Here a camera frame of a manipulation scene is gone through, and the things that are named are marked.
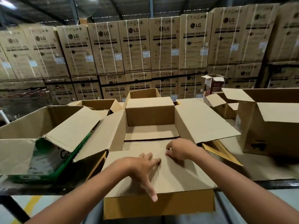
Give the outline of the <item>person's left hand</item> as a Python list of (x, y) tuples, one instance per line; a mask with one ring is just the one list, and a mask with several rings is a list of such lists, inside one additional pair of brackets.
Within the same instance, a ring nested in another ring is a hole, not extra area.
[(153, 154), (141, 153), (138, 157), (125, 157), (119, 159), (121, 167), (125, 169), (125, 176), (129, 176), (132, 180), (140, 184), (142, 176), (148, 176), (161, 163), (161, 158), (153, 158)]

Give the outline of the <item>person's right hand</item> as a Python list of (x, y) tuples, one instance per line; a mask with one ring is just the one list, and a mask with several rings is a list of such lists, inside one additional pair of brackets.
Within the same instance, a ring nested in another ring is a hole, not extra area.
[(200, 149), (196, 144), (192, 143), (190, 140), (177, 138), (174, 140), (182, 140), (182, 160), (192, 160), (196, 161), (200, 155)]

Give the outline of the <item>person's right forearm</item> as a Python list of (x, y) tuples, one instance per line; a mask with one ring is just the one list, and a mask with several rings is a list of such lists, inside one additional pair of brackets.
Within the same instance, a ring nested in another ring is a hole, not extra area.
[(299, 211), (195, 146), (190, 159), (210, 177), (248, 224), (299, 224)]

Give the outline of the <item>person's left forearm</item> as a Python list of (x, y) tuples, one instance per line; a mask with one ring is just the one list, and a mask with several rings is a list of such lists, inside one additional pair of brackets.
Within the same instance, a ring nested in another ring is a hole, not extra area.
[(88, 213), (132, 168), (130, 158), (121, 158), (95, 177), (64, 195), (25, 224), (80, 224)]

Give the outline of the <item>flat yellowish cardboard piece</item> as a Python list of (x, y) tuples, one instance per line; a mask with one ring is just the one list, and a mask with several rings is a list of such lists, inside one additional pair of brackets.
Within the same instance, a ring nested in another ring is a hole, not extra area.
[(213, 140), (202, 143), (202, 148), (209, 153), (215, 154), (229, 162), (238, 166), (243, 166), (239, 160), (228, 151), (228, 149), (220, 142), (220, 140)]

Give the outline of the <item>small open cardboard box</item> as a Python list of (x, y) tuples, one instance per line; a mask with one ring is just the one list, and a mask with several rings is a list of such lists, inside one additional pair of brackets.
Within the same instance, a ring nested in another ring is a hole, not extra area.
[(156, 88), (133, 90), (133, 91), (130, 91), (129, 94), (127, 95), (125, 104), (129, 101), (129, 99), (154, 98), (154, 97), (161, 97)]

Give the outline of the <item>open cardboard box with flaps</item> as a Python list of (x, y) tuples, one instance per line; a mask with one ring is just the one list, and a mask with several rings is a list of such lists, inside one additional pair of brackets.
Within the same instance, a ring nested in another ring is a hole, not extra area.
[(229, 99), (224, 92), (210, 94), (204, 99), (207, 104), (224, 119), (235, 119), (239, 102)]

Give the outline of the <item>small red white carton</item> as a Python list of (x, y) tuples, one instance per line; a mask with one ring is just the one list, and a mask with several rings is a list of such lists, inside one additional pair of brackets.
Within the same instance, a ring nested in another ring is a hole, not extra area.
[(204, 78), (204, 97), (222, 91), (222, 87), (225, 83), (224, 76), (218, 74), (207, 74), (201, 77)]

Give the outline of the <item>low open cardboard box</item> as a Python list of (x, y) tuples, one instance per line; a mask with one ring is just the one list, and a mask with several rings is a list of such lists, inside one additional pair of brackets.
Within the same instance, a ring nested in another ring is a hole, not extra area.
[(93, 111), (100, 113), (106, 117), (123, 109), (121, 103), (116, 99), (100, 99), (100, 100), (81, 100), (73, 101), (68, 106), (86, 106)]

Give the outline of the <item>large open cardboard box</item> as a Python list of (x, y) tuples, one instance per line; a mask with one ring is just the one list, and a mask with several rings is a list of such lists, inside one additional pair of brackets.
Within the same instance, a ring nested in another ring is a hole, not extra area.
[(222, 88), (239, 102), (235, 129), (242, 152), (299, 158), (299, 88)]

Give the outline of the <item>stack of washing machine boxes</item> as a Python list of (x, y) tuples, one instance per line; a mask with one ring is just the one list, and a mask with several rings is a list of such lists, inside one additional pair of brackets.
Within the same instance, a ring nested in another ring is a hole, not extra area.
[(299, 0), (266, 1), (0, 0), (0, 98), (202, 98), (212, 74), (234, 89), (299, 88)]

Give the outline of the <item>cardboard box with green print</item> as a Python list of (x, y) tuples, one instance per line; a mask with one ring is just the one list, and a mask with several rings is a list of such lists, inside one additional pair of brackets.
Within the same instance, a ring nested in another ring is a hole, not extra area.
[(46, 106), (0, 127), (0, 177), (54, 183), (103, 119), (85, 106)]

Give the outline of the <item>plastic-wrapped pallet of boxes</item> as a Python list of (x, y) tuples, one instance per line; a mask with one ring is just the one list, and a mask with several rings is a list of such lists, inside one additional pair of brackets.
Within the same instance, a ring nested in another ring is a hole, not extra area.
[(54, 103), (53, 93), (45, 87), (10, 91), (8, 95), (0, 95), (0, 126)]

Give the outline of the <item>black metal table frame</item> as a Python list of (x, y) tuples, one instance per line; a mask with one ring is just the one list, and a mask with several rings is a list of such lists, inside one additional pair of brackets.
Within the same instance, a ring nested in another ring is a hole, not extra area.
[(20, 223), (30, 220), (30, 216), (11, 196), (0, 195), (0, 204)]

